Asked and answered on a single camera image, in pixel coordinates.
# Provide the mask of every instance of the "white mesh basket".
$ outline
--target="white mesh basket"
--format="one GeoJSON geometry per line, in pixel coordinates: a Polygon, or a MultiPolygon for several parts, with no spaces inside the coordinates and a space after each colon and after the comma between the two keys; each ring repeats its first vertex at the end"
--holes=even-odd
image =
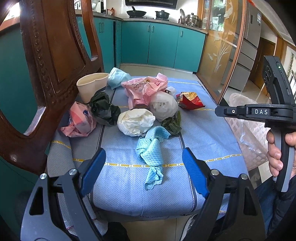
{"type": "MultiPolygon", "coordinates": [[[[233,93],[229,98],[230,106],[257,104],[238,93],[233,93]]],[[[267,161],[268,142],[266,134],[270,128],[265,128],[264,123],[236,118],[225,118],[239,143],[247,169],[252,170],[267,161]]]]}

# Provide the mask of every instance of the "wooden chair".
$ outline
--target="wooden chair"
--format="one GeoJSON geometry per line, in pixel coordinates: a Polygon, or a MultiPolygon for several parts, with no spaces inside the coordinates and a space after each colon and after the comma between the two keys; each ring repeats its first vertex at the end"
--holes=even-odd
{"type": "Polygon", "coordinates": [[[78,94],[76,82],[84,75],[104,72],[102,51],[91,0],[81,0],[91,58],[81,40],[73,0],[2,0],[0,24],[17,2],[20,2],[22,40],[38,110],[24,134],[0,110],[0,155],[9,163],[39,175],[45,171],[45,149],[62,115],[78,94]]]}

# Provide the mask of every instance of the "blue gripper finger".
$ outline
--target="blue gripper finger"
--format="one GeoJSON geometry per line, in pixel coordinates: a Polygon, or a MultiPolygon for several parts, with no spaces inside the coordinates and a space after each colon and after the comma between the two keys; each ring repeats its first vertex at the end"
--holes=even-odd
{"type": "Polygon", "coordinates": [[[204,161],[197,160],[189,148],[183,150],[182,160],[196,191],[204,198],[207,198],[210,193],[207,188],[207,177],[210,168],[204,161]]]}
{"type": "Polygon", "coordinates": [[[103,148],[100,148],[91,160],[84,161],[85,163],[83,162],[78,168],[80,173],[80,194],[82,197],[92,191],[94,184],[105,164],[105,161],[106,152],[103,148]]]}

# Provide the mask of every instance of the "beige plastic cup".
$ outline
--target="beige plastic cup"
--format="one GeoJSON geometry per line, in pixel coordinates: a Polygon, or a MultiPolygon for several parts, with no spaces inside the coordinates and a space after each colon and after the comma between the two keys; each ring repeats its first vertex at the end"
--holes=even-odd
{"type": "Polygon", "coordinates": [[[104,90],[108,76],[107,73],[95,73],[86,75],[77,81],[76,85],[83,103],[88,103],[98,90],[104,90]]]}

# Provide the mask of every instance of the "blue cleaning cloth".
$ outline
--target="blue cleaning cloth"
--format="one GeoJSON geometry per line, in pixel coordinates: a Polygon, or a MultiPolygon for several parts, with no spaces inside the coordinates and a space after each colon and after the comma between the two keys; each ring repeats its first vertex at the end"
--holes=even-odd
{"type": "Polygon", "coordinates": [[[145,190],[153,189],[155,185],[160,185],[163,181],[160,143],[168,139],[170,133],[162,126],[152,127],[145,138],[140,138],[136,146],[138,158],[150,166],[145,182],[145,190]]]}
{"type": "Polygon", "coordinates": [[[115,89],[119,87],[122,82],[131,80],[132,77],[118,68],[113,68],[108,76],[107,84],[111,87],[111,89],[115,89]]]}

